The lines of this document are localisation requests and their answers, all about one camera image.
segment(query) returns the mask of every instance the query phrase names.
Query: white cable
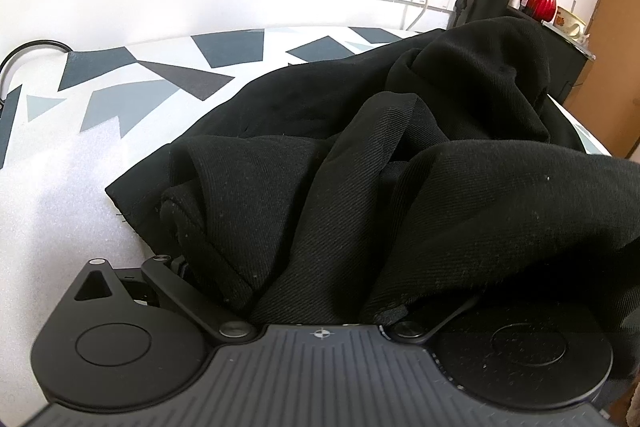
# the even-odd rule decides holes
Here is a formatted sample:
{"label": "white cable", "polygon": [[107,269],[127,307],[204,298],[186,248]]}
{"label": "white cable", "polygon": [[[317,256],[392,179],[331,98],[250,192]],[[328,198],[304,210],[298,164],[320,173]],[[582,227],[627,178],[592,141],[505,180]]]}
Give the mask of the white cable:
{"label": "white cable", "polygon": [[415,23],[417,23],[420,20],[420,17],[422,17],[424,15],[424,13],[427,11],[427,6],[428,6],[428,1],[429,0],[424,0],[424,5],[422,6],[422,10],[421,12],[418,14],[418,16],[415,18],[415,21],[413,21],[411,24],[409,24],[407,26],[407,28],[405,29],[405,31],[409,31],[411,28],[414,27]]}

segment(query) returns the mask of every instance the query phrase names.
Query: door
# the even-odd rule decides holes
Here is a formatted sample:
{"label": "door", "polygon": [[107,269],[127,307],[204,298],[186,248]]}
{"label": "door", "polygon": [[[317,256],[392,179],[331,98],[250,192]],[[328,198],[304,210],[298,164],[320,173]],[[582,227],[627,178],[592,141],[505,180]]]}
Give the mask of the door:
{"label": "door", "polygon": [[596,60],[565,107],[626,157],[640,138],[640,0],[599,0],[588,33]]}

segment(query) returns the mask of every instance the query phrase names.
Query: crosshair symbol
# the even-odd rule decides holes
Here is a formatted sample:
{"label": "crosshair symbol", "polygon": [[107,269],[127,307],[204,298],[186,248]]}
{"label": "crosshair symbol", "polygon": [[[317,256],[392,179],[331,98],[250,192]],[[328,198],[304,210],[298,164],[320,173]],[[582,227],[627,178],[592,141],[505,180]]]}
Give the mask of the crosshair symbol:
{"label": "crosshair symbol", "polygon": [[325,338],[327,338],[329,335],[332,335],[333,333],[331,331],[328,331],[328,330],[325,330],[324,328],[322,328],[320,330],[314,331],[311,334],[314,337],[316,337],[317,339],[324,340]]}

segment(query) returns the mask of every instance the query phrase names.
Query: red vase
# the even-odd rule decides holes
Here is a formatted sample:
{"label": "red vase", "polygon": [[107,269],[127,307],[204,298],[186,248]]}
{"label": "red vase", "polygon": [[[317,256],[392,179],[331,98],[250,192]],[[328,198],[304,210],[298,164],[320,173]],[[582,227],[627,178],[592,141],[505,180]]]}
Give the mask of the red vase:
{"label": "red vase", "polygon": [[531,16],[539,22],[551,22],[556,16],[556,10],[558,10],[556,0],[534,0],[531,7],[533,8]]}

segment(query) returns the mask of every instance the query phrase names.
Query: black garment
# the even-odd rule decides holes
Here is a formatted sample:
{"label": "black garment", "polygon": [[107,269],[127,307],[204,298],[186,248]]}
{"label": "black garment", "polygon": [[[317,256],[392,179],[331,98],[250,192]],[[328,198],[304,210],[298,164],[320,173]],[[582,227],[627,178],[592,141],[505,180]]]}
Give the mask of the black garment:
{"label": "black garment", "polygon": [[587,302],[624,373],[640,168],[584,154],[539,31],[484,20],[273,71],[107,192],[255,323],[389,324],[517,280]]}

